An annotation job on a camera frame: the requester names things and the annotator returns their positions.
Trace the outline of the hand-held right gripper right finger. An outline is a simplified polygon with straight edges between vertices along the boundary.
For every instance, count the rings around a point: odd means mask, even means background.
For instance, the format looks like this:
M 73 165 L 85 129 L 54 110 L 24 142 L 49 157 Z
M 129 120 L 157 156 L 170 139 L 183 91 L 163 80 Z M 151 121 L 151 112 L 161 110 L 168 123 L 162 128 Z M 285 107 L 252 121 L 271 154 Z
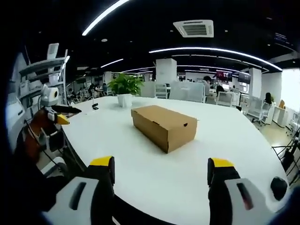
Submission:
M 208 159 L 207 182 L 211 225 L 267 225 L 276 215 L 256 185 L 226 159 Z

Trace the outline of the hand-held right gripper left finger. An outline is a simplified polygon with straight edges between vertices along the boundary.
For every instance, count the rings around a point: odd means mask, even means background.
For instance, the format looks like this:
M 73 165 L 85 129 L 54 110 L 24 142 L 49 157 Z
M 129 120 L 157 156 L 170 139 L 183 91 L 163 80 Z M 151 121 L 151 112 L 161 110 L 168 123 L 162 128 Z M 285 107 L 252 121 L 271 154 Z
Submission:
M 51 225 L 112 225 L 114 184 L 114 157 L 96 158 L 82 177 L 74 177 L 58 192 L 43 216 Z

